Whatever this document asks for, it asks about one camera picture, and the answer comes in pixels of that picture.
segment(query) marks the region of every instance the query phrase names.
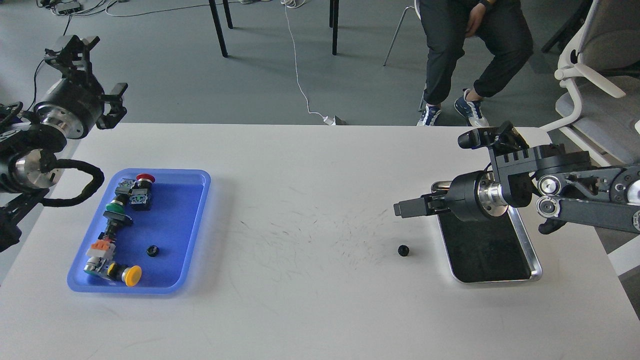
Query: metal chair leg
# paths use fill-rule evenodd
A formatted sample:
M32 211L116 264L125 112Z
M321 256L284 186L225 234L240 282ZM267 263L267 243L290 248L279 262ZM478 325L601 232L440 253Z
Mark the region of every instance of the metal chair leg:
M387 52L387 57L385 58L385 62L384 64L382 64L382 66L387 66L387 60L389 59L389 55L391 54L391 49L393 49L394 47L394 43L396 42L396 38L398 36L398 31L400 31L400 26L402 25L402 21L404 20L404 16L406 15L406 11L409 9L414 9L413 6L407 6L406 8L404 8L404 11L402 12L402 17L400 18L400 22L398 22L398 27L396 28L396 33L394 33L394 39L391 40L391 46L389 47L389 51Z
M332 42L332 51L333 55L336 55L338 52L338 9L340 8L340 0L331 0L333 4L333 17L331 20L333 21L333 42Z
M216 9L216 1L209 0L209 7L211 7L211 15L213 16L213 24L216 28L216 34L218 34L218 42L220 43L220 51L222 57L228 58L227 45L225 44L225 37L222 35L222 26L220 26L220 18L218 17L218 9Z
M225 9L225 16L227 17L227 27L229 29L233 29L234 24L231 21L231 12L229 11L229 0L222 0L222 6Z
M333 0L329 0L329 27L333 27Z
M424 84L424 89L427 90L427 84ZM424 101L424 90L422 94L420 94L420 105L418 105L418 112L421 113L424 111L424 108L427 106L427 103Z

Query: wristwatch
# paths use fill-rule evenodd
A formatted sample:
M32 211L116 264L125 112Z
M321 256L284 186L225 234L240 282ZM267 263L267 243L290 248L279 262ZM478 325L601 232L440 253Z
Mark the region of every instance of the wristwatch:
M493 8L493 4L491 4L487 0L478 0L478 4L484 5L484 7L486 8L486 12L490 12Z

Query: chair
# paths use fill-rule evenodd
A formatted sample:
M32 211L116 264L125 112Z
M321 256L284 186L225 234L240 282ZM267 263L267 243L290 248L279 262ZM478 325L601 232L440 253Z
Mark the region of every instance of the chair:
M391 40L391 46L389 46L387 57L385 58L385 62L384 64L382 64L382 66L387 66L387 60L389 59L389 55L391 54L391 49L393 49L394 43L396 42L398 31L400 31L400 26L402 26L402 21L404 21L404 16L406 15L406 11L409 9L414 9L415 14L418 15L418 19L420 19L420 4L418 3L419 1L420 0L413 0L413 5L410 5L404 8L404 11L402 12L402 16L400 17L400 22L398 22L398 27L396 28L396 32L394 33L394 39Z
M558 60L555 76L568 91L556 102L562 119L541 127L560 129L600 166L640 163L640 80L598 73L640 60L639 10L640 0L593 2Z
M415 14L418 15L418 19L420 20L420 4L419 4L420 0L413 0L413 5L407 6L406 8L404 8L403 12L402 12L402 16L400 17L400 22L398 22L398 27L396 28L396 32L394 33L394 38L393 40L391 40L391 46L389 46L389 51L387 51L387 57L385 58L385 62L382 64L382 66L387 66L387 60L389 59L389 55L391 54L391 49L394 48L394 43L396 42L396 38L398 36L398 32L400 31L400 26L402 26L402 21L404 21L404 16L406 15L407 10L409 9L414 9L415 10ZM418 112L421 113L424 110L424 98L422 97L422 94L420 95L420 105L418 106Z

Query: white cable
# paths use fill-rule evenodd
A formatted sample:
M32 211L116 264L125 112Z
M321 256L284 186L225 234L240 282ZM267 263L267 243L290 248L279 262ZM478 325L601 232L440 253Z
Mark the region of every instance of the white cable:
M285 6L285 8L284 8L284 15L287 18L287 26L289 27L289 34L291 35L291 41L293 42L293 60L294 60L295 68L296 68L296 82L298 84L298 88L300 89L300 92L302 93L302 96L305 97L305 100L307 102L307 113L309 113L309 115L318 114L322 118L325 118L325 116L323 116L322 114L316 113L314 111L311 111L311 109L309 109L309 98L307 97L305 92L302 90L302 86L300 85L300 75L298 74L298 53L296 52L296 39L293 38L293 32L291 31L291 23L289 22L289 15L287 14L287 7L288 6Z
M112 13L109 13L109 8L111 8L114 4L116 4L118 1L114 0L111 4L109 4L106 9L104 10L104 12L107 15L113 16L113 17L134 17L134 16L140 16L140 15L148 15L150 13L161 13L161 12L170 12L170 11L174 11L174 10L182 10L182 9L191 9L191 8L199 8L201 6L209 6L209 4L202 4L202 5L192 5L192 6L183 6L181 8L171 8L171 9L164 9L164 10L154 10L152 12L145 12L145 13L135 13L135 14L131 14L131 15L114 15ZM250 4L247 3L246 0L236 0L236 1L229 1L229 4L233 4L233 3L241 3L241 4Z
M66 1L66 2L63 2L63 3L59 3L59 4L67 4L67 3L71 3L72 1L77 1L77 2L80 4L80 1L79 1L79 0L71 0L71 1ZM91 16L91 15L96 15L96 14L98 14L98 13L103 12L103 11L104 11L104 9L102 9L102 10L98 10L98 11L96 11L96 12L92 12L92 11L94 11L94 10L96 10L96 9L98 9L98 8L100 8L100 7L102 7L102 6L104 6L107 2L108 2L108 0L100 0L100 1L98 1L98 3L97 3L95 6L93 6L93 7L91 7L91 8L88 8L88 9L80 10L80 11L78 11L78 12L74 12L74 13L73 13L73 14L71 14L71 15L73 15L73 16L75 16L75 17L86 17L86 16ZM54 6L52 6L52 7L51 7L51 13L52 13L53 15L55 15L55 16L67 16L68 14L61 14L61 13L58 13L58 12L57 12L56 7L57 7L59 4L56 4L56 5L54 5Z
M306 1L307 0L302 0L302 3L296 4L296 0L280 0L280 4L283 4L284 6L290 8L290 9L297 9L297 8L301 7L302 5L304 5Z

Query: sneaker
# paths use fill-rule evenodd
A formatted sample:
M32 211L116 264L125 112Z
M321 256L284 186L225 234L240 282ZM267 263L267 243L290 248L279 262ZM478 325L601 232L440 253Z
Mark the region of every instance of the sneaker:
M480 102L482 100L465 100L469 91L469 89L463 89L462 97L458 98L453 106L460 115L466 118L469 126L489 127L489 122L486 120L486 117L482 115L482 111L480 110Z
M442 110L438 106L425 106L416 126L433 126Z

